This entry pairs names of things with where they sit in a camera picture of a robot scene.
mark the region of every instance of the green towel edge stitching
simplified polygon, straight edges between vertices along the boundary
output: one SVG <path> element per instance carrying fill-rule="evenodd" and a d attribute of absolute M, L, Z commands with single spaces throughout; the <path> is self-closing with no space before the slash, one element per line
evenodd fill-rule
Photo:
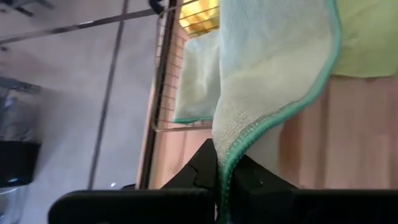
<path fill-rule="evenodd" d="M 220 172 L 220 183 L 221 183 L 221 205 L 219 209 L 219 216 L 217 222 L 220 224 L 227 223 L 228 221 L 228 196 L 229 196 L 229 183 L 231 182 L 232 177 L 232 168 L 236 166 L 238 161 L 243 157 L 244 153 L 249 149 L 254 142 L 256 142 L 266 131 L 271 128 L 277 126 L 281 122 L 291 118 L 293 115 L 297 114 L 299 111 L 302 111 L 307 105 L 314 102 L 316 98 L 319 96 L 321 91 L 324 89 L 329 75 L 333 70 L 334 65 L 337 62 L 338 55 L 340 53 L 340 47 L 342 42 L 342 30 L 341 30 L 341 22 L 338 14 L 338 8 L 336 0 L 325 0 L 328 3 L 328 8 L 331 14 L 331 20 L 333 21 L 332 29 L 335 34 L 334 38 L 334 49 L 331 54 L 331 58 L 328 60 L 328 63 L 323 67 L 318 80 L 314 83 L 313 87 L 304 96 L 304 99 L 293 102 L 287 105 L 285 108 L 282 108 L 280 112 L 271 115 L 270 117 L 265 118 L 259 124 L 247 128 L 246 133 L 242 134 L 235 142 L 231 145 L 228 152 L 235 152 L 230 155 L 228 161 L 225 162 L 224 170 Z"/>
<path fill-rule="evenodd" d="M 200 117 L 200 118 L 173 119 L 173 123 L 190 124 L 190 123 L 194 123 L 197 121 L 212 121 L 212 120 L 213 120 L 212 116 L 207 116 L 207 117 Z"/>

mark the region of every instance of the yellow-green cloth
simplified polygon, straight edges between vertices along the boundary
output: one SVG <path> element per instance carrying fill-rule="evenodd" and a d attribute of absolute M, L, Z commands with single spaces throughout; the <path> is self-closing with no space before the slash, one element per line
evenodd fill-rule
<path fill-rule="evenodd" d="M 343 45 L 333 74 L 386 77 L 398 72 L 398 0 L 338 0 Z"/>

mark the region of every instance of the drying rack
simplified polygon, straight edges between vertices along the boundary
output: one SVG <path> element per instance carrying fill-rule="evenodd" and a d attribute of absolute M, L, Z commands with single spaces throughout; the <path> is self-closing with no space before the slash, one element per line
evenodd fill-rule
<path fill-rule="evenodd" d="M 158 9 L 159 13 L 155 91 L 150 109 L 150 125 L 157 132 L 211 129 L 211 121 L 197 121 L 192 124 L 177 124 L 172 121 L 184 45 L 191 38 L 217 30 L 219 27 L 219 6 L 202 8 L 201 11 L 191 14 L 185 12 L 185 7 L 192 7 L 193 4 L 200 5 L 202 1 L 204 0 L 184 0 L 182 4 L 164 10 L 160 5 L 152 6 L 155 11 Z M 171 21 L 171 27 L 166 27 L 167 18 L 174 20 Z"/>

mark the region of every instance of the gray floor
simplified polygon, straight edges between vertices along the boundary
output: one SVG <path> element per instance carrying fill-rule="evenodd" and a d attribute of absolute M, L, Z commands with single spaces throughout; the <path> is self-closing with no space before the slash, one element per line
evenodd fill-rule
<path fill-rule="evenodd" d="M 0 39 L 116 16 L 123 7 L 123 0 L 50 2 L 56 10 L 34 6 L 33 18 L 0 14 Z M 148 8 L 147 0 L 130 0 L 128 11 Z M 136 181 L 154 76 L 156 19 L 125 22 L 94 189 L 119 189 Z M 43 146 L 21 223 L 46 223 L 57 198 L 88 186 L 118 25 L 15 42 L 0 57 L 6 76 L 43 88 Z"/>

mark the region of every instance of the microfiber towel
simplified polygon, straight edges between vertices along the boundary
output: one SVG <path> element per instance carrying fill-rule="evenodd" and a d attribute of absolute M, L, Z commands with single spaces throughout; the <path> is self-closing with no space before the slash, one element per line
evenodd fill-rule
<path fill-rule="evenodd" d="M 338 56 L 332 0 L 221 0 L 221 94 L 213 117 L 226 223 L 232 171 L 265 133 L 313 102 Z"/>
<path fill-rule="evenodd" d="M 173 122 L 213 119 L 221 91 L 219 34 L 215 30 L 185 44 Z"/>
<path fill-rule="evenodd" d="M 398 72 L 398 1 L 339 0 L 343 45 L 335 75 L 386 77 Z"/>

